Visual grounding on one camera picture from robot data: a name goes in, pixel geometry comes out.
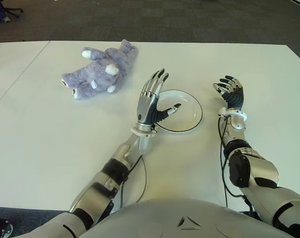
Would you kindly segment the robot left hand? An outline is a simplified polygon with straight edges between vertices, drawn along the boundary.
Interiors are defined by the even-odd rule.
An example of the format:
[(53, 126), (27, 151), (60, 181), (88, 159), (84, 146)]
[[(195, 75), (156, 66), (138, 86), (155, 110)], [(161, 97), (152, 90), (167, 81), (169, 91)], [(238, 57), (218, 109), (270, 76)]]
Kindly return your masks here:
[(177, 103), (164, 111), (157, 109), (158, 99), (168, 76), (169, 74), (165, 73), (165, 69), (162, 68), (156, 71), (144, 84), (137, 106), (137, 122), (139, 124), (153, 126), (176, 113), (180, 108), (181, 104)]

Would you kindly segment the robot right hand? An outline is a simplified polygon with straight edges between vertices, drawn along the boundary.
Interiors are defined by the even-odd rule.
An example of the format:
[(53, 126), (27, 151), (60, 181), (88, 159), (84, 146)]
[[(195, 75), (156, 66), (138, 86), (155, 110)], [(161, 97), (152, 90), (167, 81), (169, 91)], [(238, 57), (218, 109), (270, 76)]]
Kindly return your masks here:
[(225, 75), (225, 78), (220, 78), (218, 83), (213, 83), (213, 88), (227, 103), (227, 109), (242, 109), (244, 91), (238, 79)]

